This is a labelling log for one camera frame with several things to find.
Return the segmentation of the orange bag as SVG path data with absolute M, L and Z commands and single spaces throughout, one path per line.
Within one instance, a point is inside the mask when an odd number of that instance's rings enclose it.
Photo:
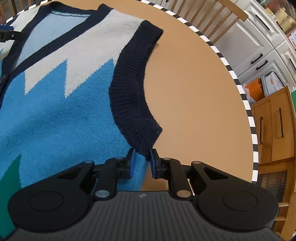
M 251 102 L 258 102 L 265 98 L 263 84 L 260 78 L 252 80 L 250 83 L 244 85 L 244 88 L 246 96 Z

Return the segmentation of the wooden side cabinet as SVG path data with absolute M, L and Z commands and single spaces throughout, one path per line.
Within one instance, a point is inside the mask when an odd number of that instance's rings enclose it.
M 259 151 L 259 185 L 278 198 L 272 224 L 283 240 L 295 234 L 295 108 L 288 87 L 252 105 Z

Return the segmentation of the blue green knitted vest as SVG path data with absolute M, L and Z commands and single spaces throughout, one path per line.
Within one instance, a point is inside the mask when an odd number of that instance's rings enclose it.
M 58 1 L 6 26 L 22 39 L 1 43 L 1 238 L 15 231 L 14 193 L 84 160 L 102 164 L 135 149 L 134 175 L 118 187 L 140 190 L 146 153 L 162 132 L 144 95 L 162 29 L 105 4 Z

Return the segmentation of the wooden chair by cabinets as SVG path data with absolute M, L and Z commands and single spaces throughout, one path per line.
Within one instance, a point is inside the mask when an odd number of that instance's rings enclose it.
M 246 21 L 248 15 L 229 0 L 166 1 L 169 10 L 185 19 L 211 40 L 217 42 L 235 23 Z

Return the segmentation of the white kitchen cabinets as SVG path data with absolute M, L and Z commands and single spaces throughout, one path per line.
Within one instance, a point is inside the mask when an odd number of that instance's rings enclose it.
M 168 9 L 166 1 L 155 4 Z M 226 58 L 241 83 L 271 71 L 284 85 L 295 86 L 295 50 L 284 32 L 258 1 L 234 1 L 248 15 L 213 43 Z

